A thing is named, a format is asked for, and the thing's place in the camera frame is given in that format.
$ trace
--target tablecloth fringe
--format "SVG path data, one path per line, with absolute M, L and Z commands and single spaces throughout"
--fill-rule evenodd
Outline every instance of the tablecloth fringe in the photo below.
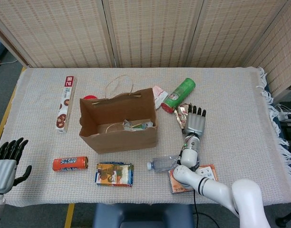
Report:
M 269 118 L 270 118 L 270 121 L 272 123 L 273 128 L 275 129 L 277 137 L 278 137 L 279 152 L 283 157 L 283 161 L 284 161 L 284 164 L 285 164 L 285 169 L 287 170 L 287 173 L 289 174 L 289 177 L 290 177 L 290 180 L 291 180 L 291 166 L 290 166 L 290 164 L 291 164 L 291 153 L 287 149 L 285 149 L 284 146 L 283 146 L 283 145 L 289 146 L 289 143 L 285 139 L 279 137 L 280 133 L 281 133 L 281 130 L 280 130 L 279 126 L 277 125 L 277 123 L 273 120 L 275 117 L 278 117 L 279 111 L 276 110 L 272 106 L 273 97 L 271 96 L 271 94 L 268 91 L 265 90 L 265 87 L 267 86 L 267 80 L 266 80 L 267 73 L 265 73 L 264 69 L 261 68 L 261 67 L 258 67 L 258 69 L 260 71 L 260 77 L 261 77 L 262 85 L 257 86 L 257 88 L 261 88 L 263 90 L 261 92 L 261 94 L 266 100 L 267 108 L 268 108 L 268 111 L 269 111 Z

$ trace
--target green can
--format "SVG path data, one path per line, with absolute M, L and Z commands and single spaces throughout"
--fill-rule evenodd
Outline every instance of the green can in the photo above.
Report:
M 195 82 L 186 78 L 161 104 L 162 108 L 167 113 L 172 113 L 180 103 L 192 92 L 195 88 Z

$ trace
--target gray robotic hand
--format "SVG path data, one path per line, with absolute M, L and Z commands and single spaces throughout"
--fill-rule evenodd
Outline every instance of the gray robotic hand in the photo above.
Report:
M 28 143 L 28 140 L 23 140 L 20 138 L 10 143 L 6 142 L 0 148 L 0 194 L 9 192 L 13 186 L 25 181 L 30 175 L 31 165 L 27 167 L 22 177 L 15 179 L 22 152 Z
M 188 116 L 185 127 L 182 130 L 183 134 L 187 135 L 184 140 L 184 145 L 180 151 L 179 164 L 184 165 L 195 171 L 199 167 L 198 149 L 200 144 L 200 137 L 204 133 L 206 110 L 190 104 L 188 108 Z

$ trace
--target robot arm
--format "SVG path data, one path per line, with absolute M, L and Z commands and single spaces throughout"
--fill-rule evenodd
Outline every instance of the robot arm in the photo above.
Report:
M 254 181 L 237 180 L 230 189 L 183 165 L 174 169 L 173 176 L 178 182 L 192 186 L 199 194 L 230 210 L 239 217 L 240 228 L 270 228 L 264 212 L 261 189 Z
M 17 166 L 27 142 L 28 140 L 23 141 L 23 138 L 20 138 L 10 143 L 6 142 L 0 148 L 0 218 L 6 204 L 3 194 L 9 192 L 13 186 L 25 181 L 30 175 L 31 165 L 26 168 L 23 176 L 15 178 Z
M 195 173 L 200 137 L 204 133 L 206 110 L 196 112 L 196 106 L 189 105 L 187 121 L 182 130 L 186 134 L 180 153 L 180 166 L 173 171 L 174 178 L 195 191 L 230 210 L 240 218 L 241 228 L 269 228 L 265 216 L 260 187 L 252 180 L 237 180 L 232 188 L 202 177 Z

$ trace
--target orange can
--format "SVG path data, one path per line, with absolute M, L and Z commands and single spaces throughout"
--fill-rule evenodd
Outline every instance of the orange can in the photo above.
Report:
M 88 159 L 83 157 L 56 158 L 52 163 L 53 171 L 73 171 L 88 168 Z

